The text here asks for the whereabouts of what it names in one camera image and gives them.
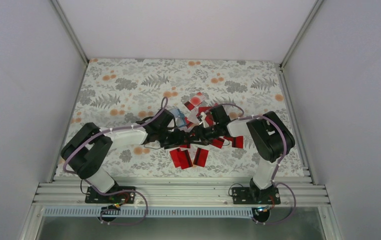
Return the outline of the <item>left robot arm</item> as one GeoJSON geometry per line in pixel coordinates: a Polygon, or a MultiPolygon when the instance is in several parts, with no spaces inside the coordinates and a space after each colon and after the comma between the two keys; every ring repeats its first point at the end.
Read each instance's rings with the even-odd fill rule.
{"type": "Polygon", "coordinates": [[[157,142],[161,148],[176,148],[190,143],[190,135],[176,126],[174,115],[159,110],[155,116],[143,118],[129,126],[100,128],[93,122],[82,126],[63,147],[60,156],[64,169],[90,184],[106,203],[117,198],[119,187],[102,164],[112,147],[145,145],[157,142]]]}

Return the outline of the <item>teal leather card holder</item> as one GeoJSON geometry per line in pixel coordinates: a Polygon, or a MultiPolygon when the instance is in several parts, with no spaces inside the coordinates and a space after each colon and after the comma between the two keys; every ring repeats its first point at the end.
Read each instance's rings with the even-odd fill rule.
{"type": "Polygon", "coordinates": [[[186,117],[179,108],[172,108],[169,111],[173,114],[175,127],[182,128],[187,125],[186,117]]]}

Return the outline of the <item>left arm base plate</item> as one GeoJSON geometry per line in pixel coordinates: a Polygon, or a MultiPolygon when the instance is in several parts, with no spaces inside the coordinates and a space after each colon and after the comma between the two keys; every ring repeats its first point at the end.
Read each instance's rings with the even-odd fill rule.
{"type": "Polygon", "coordinates": [[[134,192],[122,192],[110,195],[101,195],[93,187],[89,186],[86,191],[84,202],[86,204],[133,204],[136,194],[134,192]]]}

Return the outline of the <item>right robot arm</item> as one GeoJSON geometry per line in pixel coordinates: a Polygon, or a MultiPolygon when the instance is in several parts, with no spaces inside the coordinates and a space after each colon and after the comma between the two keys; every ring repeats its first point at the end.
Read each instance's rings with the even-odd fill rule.
{"type": "Polygon", "coordinates": [[[275,176],[283,158],[289,154],[296,141],[290,130],[274,111],[230,119],[223,106],[211,108],[212,126],[195,126],[191,133],[201,141],[212,143],[220,137],[238,138],[249,136],[262,160],[250,180],[249,197],[261,204],[274,187],[275,176]]]}

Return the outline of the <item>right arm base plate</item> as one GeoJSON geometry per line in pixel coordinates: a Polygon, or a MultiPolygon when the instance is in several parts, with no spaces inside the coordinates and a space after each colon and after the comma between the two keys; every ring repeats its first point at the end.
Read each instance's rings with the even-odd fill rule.
{"type": "Polygon", "coordinates": [[[232,187],[231,196],[235,205],[281,204],[279,189],[273,186],[262,190],[250,187],[232,187]]]}

